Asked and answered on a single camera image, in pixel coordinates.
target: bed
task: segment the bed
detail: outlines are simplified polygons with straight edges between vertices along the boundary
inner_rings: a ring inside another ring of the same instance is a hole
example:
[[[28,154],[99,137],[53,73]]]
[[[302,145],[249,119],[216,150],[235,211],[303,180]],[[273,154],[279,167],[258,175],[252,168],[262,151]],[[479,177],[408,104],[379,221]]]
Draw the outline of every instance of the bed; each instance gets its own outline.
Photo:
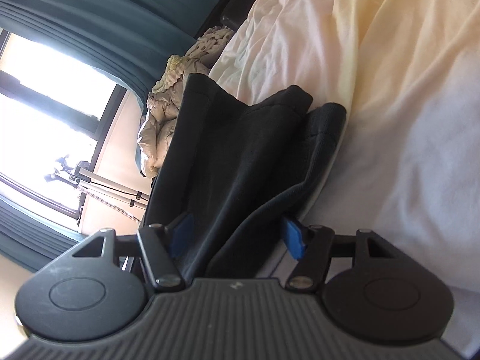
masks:
[[[480,347],[480,0],[256,0],[210,77],[247,104],[296,84],[349,121],[303,218],[370,228],[453,291],[445,340]],[[292,261],[285,257],[284,277]],[[345,269],[332,265],[332,273]]]

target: black fabric pouch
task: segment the black fabric pouch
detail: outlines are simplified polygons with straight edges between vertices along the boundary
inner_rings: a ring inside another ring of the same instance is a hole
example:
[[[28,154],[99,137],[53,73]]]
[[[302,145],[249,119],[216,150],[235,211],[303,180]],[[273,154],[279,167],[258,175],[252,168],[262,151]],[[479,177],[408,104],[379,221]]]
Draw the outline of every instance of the black fabric pouch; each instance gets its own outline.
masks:
[[[337,104],[307,116],[311,102],[290,86],[248,106],[207,76],[189,76],[145,213],[146,225],[193,215],[193,236],[175,261],[187,282],[251,277],[268,257],[273,222],[315,188],[345,121]]]

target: teal curtain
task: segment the teal curtain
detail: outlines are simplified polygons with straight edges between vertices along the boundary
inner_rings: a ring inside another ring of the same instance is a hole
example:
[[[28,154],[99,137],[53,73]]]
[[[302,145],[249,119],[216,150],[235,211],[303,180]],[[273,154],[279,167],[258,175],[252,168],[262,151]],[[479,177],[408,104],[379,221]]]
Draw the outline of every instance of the teal curtain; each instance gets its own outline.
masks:
[[[0,195],[0,254],[36,272],[85,238]]]
[[[106,72],[143,102],[219,0],[0,0],[0,27]]]

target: black leather headboard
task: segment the black leather headboard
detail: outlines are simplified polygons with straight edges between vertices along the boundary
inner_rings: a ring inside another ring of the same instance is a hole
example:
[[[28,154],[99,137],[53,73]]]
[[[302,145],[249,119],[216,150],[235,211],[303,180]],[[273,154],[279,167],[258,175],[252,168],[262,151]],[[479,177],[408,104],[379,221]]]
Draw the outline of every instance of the black leather headboard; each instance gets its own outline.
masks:
[[[221,22],[235,32],[248,17],[255,0],[230,0],[222,12]]]

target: metal screw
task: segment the metal screw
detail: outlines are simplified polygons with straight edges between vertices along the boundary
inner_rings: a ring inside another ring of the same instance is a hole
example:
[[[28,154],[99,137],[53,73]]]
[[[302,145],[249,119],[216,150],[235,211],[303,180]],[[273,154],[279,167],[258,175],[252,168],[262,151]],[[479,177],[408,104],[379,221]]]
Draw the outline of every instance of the metal screw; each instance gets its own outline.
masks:
[[[297,290],[306,290],[314,285],[314,281],[307,276],[295,276],[290,279],[289,285]]]
[[[157,284],[162,287],[176,287],[182,282],[182,278],[176,274],[166,274],[156,280]]]

